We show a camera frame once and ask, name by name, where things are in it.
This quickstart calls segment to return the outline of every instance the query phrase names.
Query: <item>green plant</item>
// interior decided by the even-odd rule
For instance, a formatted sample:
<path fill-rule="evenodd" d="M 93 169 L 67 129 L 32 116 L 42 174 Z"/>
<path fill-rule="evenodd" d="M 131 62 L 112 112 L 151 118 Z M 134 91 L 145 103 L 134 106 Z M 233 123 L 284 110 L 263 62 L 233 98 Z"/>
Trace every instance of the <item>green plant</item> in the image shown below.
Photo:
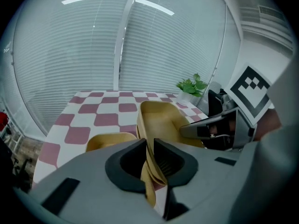
<path fill-rule="evenodd" d="M 201 90 L 204 90 L 207 87 L 207 84 L 200 80 L 199 74 L 193 75 L 194 81 L 190 79 L 184 80 L 177 83 L 177 87 L 180 88 L 183 92 L 192 94 L 196 97 L 202 97 Z"/>

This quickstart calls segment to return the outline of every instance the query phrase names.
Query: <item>red object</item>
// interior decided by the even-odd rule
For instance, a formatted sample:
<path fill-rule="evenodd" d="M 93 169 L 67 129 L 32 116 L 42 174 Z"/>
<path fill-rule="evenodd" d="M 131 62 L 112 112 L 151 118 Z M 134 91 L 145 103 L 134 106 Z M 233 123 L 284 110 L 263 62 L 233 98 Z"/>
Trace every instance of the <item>red object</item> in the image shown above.
<path fill-rule="evenodd" d="M 0 131 L 8 124 L 8 117 L 5 113 L 0 112 Z"/>

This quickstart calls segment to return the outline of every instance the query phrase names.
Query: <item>potted plant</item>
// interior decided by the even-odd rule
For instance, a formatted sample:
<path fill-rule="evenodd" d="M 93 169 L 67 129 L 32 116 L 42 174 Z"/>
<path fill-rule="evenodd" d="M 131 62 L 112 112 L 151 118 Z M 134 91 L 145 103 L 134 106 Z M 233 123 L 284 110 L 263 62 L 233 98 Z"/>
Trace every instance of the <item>potted plant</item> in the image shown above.
<path fill-rule="evenodd" d="M 177 102 L 181 105 L 186 105 L 192 99 L 192 96 L 202 97 L 202 90 L 207 87 L 207 84 L 200 80 L 199 74 L 193 75 L 194 81 L 190 79 L 177 83 L 177 87 L 180 89 Z"/>

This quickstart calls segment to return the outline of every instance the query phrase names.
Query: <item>table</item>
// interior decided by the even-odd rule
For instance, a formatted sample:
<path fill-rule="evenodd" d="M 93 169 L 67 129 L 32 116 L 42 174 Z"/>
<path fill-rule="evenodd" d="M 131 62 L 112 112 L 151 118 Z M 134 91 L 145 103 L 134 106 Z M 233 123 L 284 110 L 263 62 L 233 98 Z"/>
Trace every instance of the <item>table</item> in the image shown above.
<path fill-rule="evenodd" d="M 176 94 L 140 91 L 81 91 L 67 104 L 49 131 L 38 157 L 33 184 L 85 152 L 87 142 L 101 133 L 136 136 L 138 107 L 145 100 L 171 102 L 192 123 L 207 118 L 198 108 L 176 103 Z"/>

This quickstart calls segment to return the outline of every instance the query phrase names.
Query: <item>pink and white checkered table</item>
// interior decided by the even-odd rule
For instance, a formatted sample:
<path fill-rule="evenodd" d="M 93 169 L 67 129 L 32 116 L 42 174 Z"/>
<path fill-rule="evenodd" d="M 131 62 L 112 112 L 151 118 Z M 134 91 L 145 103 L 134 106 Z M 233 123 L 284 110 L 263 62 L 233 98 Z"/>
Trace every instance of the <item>pink and white checkered table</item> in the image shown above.
<path fill-rule="evenodd" d="M 139 91 L 82 91 L 67 104 L 43 144 L 33 185 L 85 152 L 87 142 L 101 133 L 136 135 L 138 107 L 145 100 L 172 102 L 190 123 L 207 118 L 198 108 L 176 103 L 177 95 Z"/>

